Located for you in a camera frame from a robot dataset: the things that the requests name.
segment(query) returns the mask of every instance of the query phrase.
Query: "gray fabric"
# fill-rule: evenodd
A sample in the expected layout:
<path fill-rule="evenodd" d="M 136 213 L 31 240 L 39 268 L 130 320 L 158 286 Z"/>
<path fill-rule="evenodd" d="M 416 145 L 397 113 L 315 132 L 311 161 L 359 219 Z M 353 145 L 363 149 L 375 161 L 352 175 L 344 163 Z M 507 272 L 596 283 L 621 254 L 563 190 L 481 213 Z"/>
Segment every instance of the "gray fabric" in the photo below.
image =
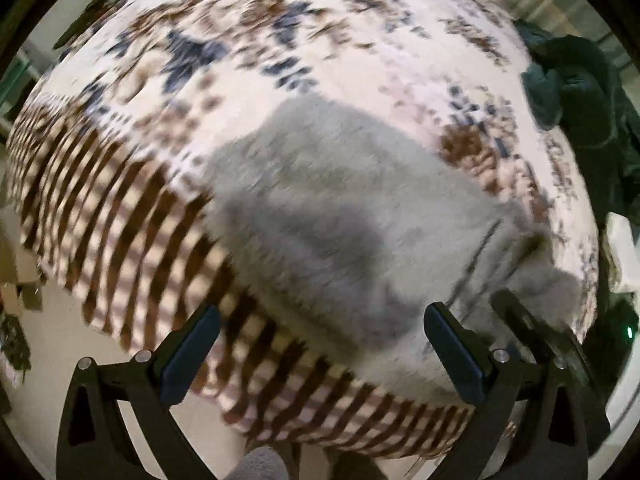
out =
<path fill-rule="evenodd" d="M 242 457 L 225 480 L 289 480 L 289 475 L 281 457 L 264 446 Z"/>
<path fill-rule="evenodd" d="M 276 452 L 282 459 L 287 468 L 289 480 L 298 480 L 300 478 L 300 459 L 302 458 L 302 444 L 299 442 L 290 442 L 288 440 L 276 440 L 265 444 L 257 440 L 250 440 L 246 443 L 245 454 L 250 453 L 259 447 L 268 446 L 269 449 Z"/>
<path fill-rule="evenodd" d="M 554 324 L 578 312 L 545 227 L 353 108 L 289 100 L 218 150 L 208 179 L 206 228 L 266 311 L 395 394 L 452 399 L 422 327 L 433 301 L 500 344 L 510 333 L 488 304 L 498 288 Z"/>

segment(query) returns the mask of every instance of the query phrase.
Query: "gray towel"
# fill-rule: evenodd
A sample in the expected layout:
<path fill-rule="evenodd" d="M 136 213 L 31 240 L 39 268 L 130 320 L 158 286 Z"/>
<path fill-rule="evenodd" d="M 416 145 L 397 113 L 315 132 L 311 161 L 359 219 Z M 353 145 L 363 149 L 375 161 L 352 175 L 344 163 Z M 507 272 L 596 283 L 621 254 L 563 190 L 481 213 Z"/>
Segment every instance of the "gray towel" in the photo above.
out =
<path fill-rule="evenodd" d="M 290 480 L 282 458 L 270 447 L 259 447 L 242 457 L 225 480 Z"/>
<path fill-rule="evenodd" d="M 452 399 L 422 327 L 433 301 L 500 345 L 500 288 L 550 323 L 577 315 L 544 226 L 353 108 L 289 100 L 218 150 L 207 178 L 206 228 L 238 279 L 309 348 L 395 394 Z"/>

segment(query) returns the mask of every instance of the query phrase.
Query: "floor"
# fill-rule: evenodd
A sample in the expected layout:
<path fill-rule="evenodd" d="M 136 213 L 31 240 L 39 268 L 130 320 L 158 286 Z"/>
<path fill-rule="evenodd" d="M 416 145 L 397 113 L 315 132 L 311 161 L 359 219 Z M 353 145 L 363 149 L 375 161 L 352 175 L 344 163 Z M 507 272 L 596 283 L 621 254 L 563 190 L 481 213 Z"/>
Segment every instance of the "floor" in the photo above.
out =
<path fill-rule="evenodd" d="M 18 389 L 5 384 L 13 411 L 7 424 L 46 480 L 55 478 L 58 425 L 74 366 L 81 357 L 92 356 L 98 364 L 127 360 L 116 340 L 84 326 L 80 304 L 66 291 L 48 283 L 43 287 L 43 311 L 24 312 L 21 318 L 31 346 L 33 369 Z M 122 406 L 133 443 L 146 470 L 165 478 L 150 452 L 128 404 Z M 244 438 L 226 427 L 215 404 L 188 394 L 171 409 L 191 445 L 218 478 L 238 462 Z M 400 480 L 415 463 L 413 458 L 381 461 L 390 480 Z M 326 478 L 322 450 L 303 449 L 302 480 Z"/>

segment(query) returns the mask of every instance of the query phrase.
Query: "patterned blanket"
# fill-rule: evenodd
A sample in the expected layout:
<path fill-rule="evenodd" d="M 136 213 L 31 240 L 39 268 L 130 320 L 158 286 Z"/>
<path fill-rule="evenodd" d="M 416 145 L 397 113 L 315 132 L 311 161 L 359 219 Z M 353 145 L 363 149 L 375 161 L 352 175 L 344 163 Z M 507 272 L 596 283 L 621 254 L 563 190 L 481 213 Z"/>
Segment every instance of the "patterned blanket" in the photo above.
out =
<path fill-rule="evenodd" d="M 194 384 L 260 440 L 374 457 L 446 452 L 472 409 L 364 383 L 277 326 L 202 230 L 207 157 L 295 93 L 353 105 L 549 222 L 595 312 L 597 233 L 562 132 L 539 131 L 529 57 L 488 0 L 124 0 L 38 83 L 8 140 L 24 245 L 131 354 L 202 302 L 224 332 Z"/>

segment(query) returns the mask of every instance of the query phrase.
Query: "brown striped pattern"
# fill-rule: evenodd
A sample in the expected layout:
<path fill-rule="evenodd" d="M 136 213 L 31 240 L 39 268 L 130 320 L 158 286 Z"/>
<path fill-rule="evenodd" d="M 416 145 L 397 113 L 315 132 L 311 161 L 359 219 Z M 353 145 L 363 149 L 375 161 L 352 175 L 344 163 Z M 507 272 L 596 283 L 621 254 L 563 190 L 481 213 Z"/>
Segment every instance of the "brown striped pattern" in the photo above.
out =
<path fill-rule="evenodd" d="M 194 389 L 259 440 L 339 446 L 377 458 L 446 452 L 472 414 L 367 384 L 313 354 L 234 283 L 202 231 L 205 196 L 185 202 L 151 158 L 90 124 L 75 104 L 30 102 L 7 143 L 9 195 L 25 246 L 82 301 L 85 321 L 130 354 L 154 349 L 202 301 L 225 329 Z"/>

